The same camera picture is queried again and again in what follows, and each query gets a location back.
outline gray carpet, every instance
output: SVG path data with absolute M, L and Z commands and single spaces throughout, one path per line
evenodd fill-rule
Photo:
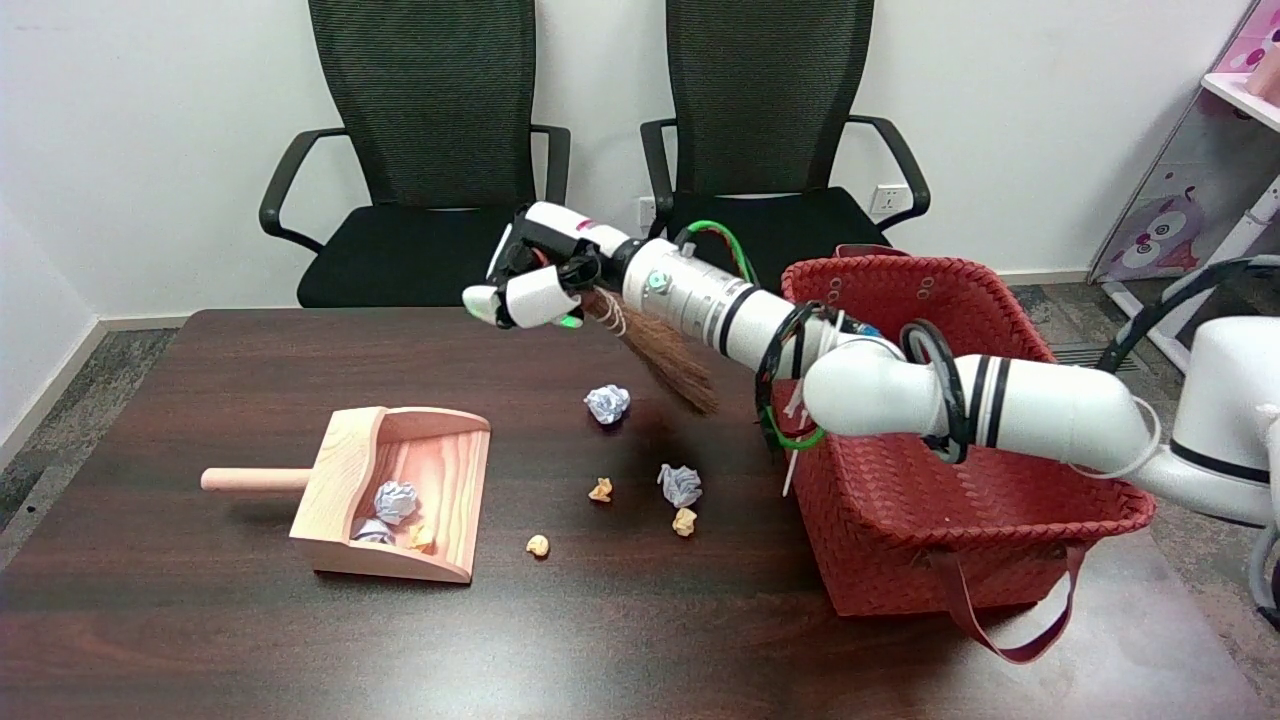
M 1151 301 L 1165 282 L 1132 283 Z M 1015 293 L 1053 345 L 1106 342 L 1125 316 L 1096 287 L 1028 286 Z M 1222 315 L 1280 315 L 1280 283 L 1245 279 L 1220 290 L 1193 320 Z M 0 475 L 0 570 L 29 537 L 93 446 L 164 354 L 174 331 L 111 333 L 22 451 Z M 1142 372 L 1121 377 L 1161 415 L 1166 434 L 1181 375 L 1152 345 L 1137 351 Z M 1245 592 L 1244 557 L 1252 532 L 1162 503 L 1151 533 L 1183 577 L 1224 646 L 1258 694 L 1280 716 L 1280 633 L 1261 620 Z M 1140 603 L 1142 598 L 1134 598 Z

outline basket handle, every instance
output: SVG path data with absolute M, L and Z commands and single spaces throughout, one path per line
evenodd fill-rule
M 964 579 L 964 570 L 955 552 L 948 550 L 929 553 L 929 564 L 942 582 L 942 591 L 946 594 L 947 610 L 956 625 L 974 642 L 995 652 L 1000 657 L 1015 665 L 1025 665 L 1034 661 L 1053 647 L 1053 643 L 1062 637 L 1066 624 L 1071 621 L 1071 606 L 1075 601 L 1075 588 L 1080 579 L 1080 566 L 1084 564 L 1084 547 L 1078 543 L 1066 544 L 1066 574 L 1070 587 L 1066 591 L 1066 606 L 1061 615 L 1044 629 L 1043 633 L 1033 638 L 1024 646 L 1001 648 L 987 637 L 987 633 L 978 624 L 978 618 L 973 614 L 973 600 L 969 597 L 969 583 Z

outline white shelf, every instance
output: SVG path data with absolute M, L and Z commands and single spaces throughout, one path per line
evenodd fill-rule
M 1201 85 L 1213 95 L 1244 110 L 1254 120 L 1280 132 L 1280 108 L 1245 92 L 1244 81 L 1247 79 L 1249 79 L 1249 73 L 1210 73 L 1201 78 Z

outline black stripe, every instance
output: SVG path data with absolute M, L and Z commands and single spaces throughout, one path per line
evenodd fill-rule
M 1239 528 L 1249 528 L 1251 530 L 1261 530 L 1262 529 L 1262 525 L 1254 525 L 1253 523 L 1245 523 L 1244 520 L 1233 520 L 1230 518 L 1222 518 L 1221 515 L 1212 515 L 1210 512 L 1199 512 L 1199 514 L 1203 515 L 1203 516 L 1206 516 L 1206 518 L 1212 518 L 1215 520 L 1221 520 L 1224 523 L 1230 523 L 1230 524 L 1236 525 Z
M 1271 484 L 1271 473 L 1267 470 L 1260 470 L 1257 468 L 1249 468 L 1247 465 L 1236 465 L 1235 462 L 1228 462 L 1226 460 L 1219 460 L 1217 457 L 1210 457 L 1201 452 L 1188 448 L 1187 446 L 1179 443 L 1176 439 L 1170 441 L 1169 450 L 1174 452 L 1175 456 L 1183 460 L 1199 465 L 1206 470 L 1213 470 L 1215 473 L 1222 475 L 1230 475 L 1242 480 L 1252 480 L 1254 483 Z
M 742 306 L 742 302 L 746 301 L 746 296 L 751 295 L 758 290 L 760 288 L 753 284 L 746 290 L 744 290 L 742 292 L 737 293 L 737 297 L 735 297 L 733 302 L 730 304 L 728 311 L 724 313 L 724 322 L 721 323 L 721 340 L 719 340 L 719 351 L 721 355 L 723 355 L 724 357 L 728 357 L 728 328 L 730 325 L 733 324 L 733 315 L 737 315 L 737 310 L 739 307 Z
M 969 401 L 969 443 L 978 442 L 978 411 L 982 410 L 982 391 L 987 384 L 987 368 L 991 365 L 991 355 L 983 355 L 978 360 L 978 375 L 973 380 L 973 400 Z
M 800 379 L 800 363 L 804 360 L 804 327 L 809 323 L 800 323 L 796 327 L 795 346 L 791 348 L 791 379 Z
M 996 370 L 996 393 L 991 396 L 991 424 L 987 427 L 987 447 L 996 447 L 1000 439 L 1000 414 L 1005 409 L 1005 383 L 1009 382 L 1009 366 L 1012 361 L 1009 357 L 1000 359 L 1000 369 Z

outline crumpled white paper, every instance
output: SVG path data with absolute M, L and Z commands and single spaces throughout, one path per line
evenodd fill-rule
M 677 509 L 689 507 L 703 496 L 703 479 L 698 477 L 698 470 L 684 465 L 672 468 L 663 462 L 658 483 L 662 486 L 662 496 Z
M 586 393 L 582 402 L 595 416 L 596 423 L 611 425 L 621 420 L 622 414 L 631 406 L 631 393 L 618 386 L 608 384 Z
M 374 493 L 374 512 L 378 519 L 399 525 L 417 510 L 417 491 L 408 483 L 387 480 Z
M 383 544 L 396 544 L 392 538 L 392 529 L 378 518 L 362 518 L 352 523 L 356 529 L 351 533 L 351 539 L 365 542 L 380 542 Z

